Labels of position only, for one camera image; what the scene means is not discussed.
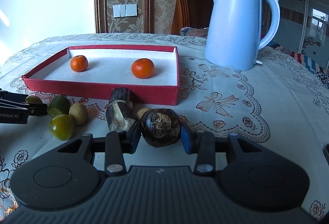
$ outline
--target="tray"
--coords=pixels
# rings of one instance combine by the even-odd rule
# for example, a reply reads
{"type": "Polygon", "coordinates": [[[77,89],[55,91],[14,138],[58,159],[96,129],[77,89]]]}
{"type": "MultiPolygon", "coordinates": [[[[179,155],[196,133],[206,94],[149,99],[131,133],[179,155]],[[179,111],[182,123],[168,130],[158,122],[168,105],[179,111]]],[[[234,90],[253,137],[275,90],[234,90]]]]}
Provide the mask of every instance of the tray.
{"type": "Polygon", "coordinates": [[[136,95],[137,103],[176,105],[178,51],[174,46],[154,45],[71,46],[37,65],[22,80],[32,91],[104,100],[109,100],[114,88],[125,87],[136,95]],[[83,72],[70,68],[70,60],[76,55],[88,59],[83,72]],[[139,58],[153,61],[152,77],[134,77],[131,65],[139,58]]]}

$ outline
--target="wooden chair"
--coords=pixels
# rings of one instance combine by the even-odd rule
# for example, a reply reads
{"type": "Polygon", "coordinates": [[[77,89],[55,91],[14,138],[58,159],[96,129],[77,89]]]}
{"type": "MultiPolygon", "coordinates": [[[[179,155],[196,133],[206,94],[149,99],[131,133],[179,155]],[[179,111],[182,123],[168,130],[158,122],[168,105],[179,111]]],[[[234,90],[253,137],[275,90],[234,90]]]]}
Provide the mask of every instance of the wooden chair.
{"type": "Polygon", "coordinates": [[[184,27],[207,28],[213,10],[213,0],[176,0],[171,34],[180,35],[184,27]]]}

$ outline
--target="orange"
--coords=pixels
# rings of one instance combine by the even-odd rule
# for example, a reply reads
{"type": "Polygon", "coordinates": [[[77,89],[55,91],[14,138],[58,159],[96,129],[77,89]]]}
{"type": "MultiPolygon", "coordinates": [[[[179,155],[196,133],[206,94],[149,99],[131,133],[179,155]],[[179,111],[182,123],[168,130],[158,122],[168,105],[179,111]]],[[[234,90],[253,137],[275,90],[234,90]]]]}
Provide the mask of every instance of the orange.
{"type": "Polygon", "coordinates": [[[72,57],[70,66],[74,72],[82,72],[87,68],[88,60],[83,55],[77,55],[72,57]]]}
{"type": "Polygon", "coordinates": [[[154,63],[147,58],[138,59],[131,65],[131,72],[136,78],[149,78],[154,73],[154,63]]]}

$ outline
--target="electric kettle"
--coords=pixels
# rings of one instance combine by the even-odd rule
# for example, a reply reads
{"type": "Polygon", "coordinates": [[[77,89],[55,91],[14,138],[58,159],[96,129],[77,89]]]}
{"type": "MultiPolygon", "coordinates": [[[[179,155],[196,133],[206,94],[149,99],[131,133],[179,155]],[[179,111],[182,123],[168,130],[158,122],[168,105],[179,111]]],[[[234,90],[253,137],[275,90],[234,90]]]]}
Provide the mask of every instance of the electric kettle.
{"type": "Polygon", "coordinates": [[[205,57],[234,70],[250,70],[258,51],[275,36],[280,22],[278,0],[265,0],[272,12],[268,33],[261,39],[262,0],[213,0],[205,57]]]}

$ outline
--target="dining table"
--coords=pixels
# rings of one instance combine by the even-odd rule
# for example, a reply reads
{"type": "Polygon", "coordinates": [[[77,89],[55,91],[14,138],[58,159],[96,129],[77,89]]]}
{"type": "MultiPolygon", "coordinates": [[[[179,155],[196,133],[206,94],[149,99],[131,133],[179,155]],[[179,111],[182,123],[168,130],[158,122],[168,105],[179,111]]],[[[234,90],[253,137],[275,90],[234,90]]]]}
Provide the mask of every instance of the dining table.
{"type": "MultiPolygon", "coordinates": [[[[205,59],[206,41],[201,37],[144,33],[51,37],[14,54],[1,65],[0,88],[35,95],[49,104],[58,93],[30,90],[21,76],[69,46],[176,46],[180,77],[177,106],[136,104],[134,113],[143,107],[172,109],[193,131],[209,131],[216,137],[237,133],[295,162],[310,179],[302,208],[320,220],[329,206],[329,165],[323,153],[329,144],[329,89],[304,65],[271,47],[259,51],[262,64],[249,71],[219,67],[205,59]]],[[[82,103],[88,109],[87,124],[76,127],[73,136],[106,136],[108,100],[67,98],[71,104],[82,103]]],[[[64,143],[51,134],[51,119],[49,115],[29,116],[27,124],[0,124],[0,220],[19,207],[10,189],[15,170],[64,143]]],[[[186,154],[180,142],[154,148],[141,137],[136,152],[124,154],[124,161],[127,170],[134,165],[193,168],[196,154],[186,154]]],[[[93,165],[104,170],[104,153],[95,154],[93,165]]],[[[226,165],[225,154],[216,153],[216,170],[226,165]]]]}

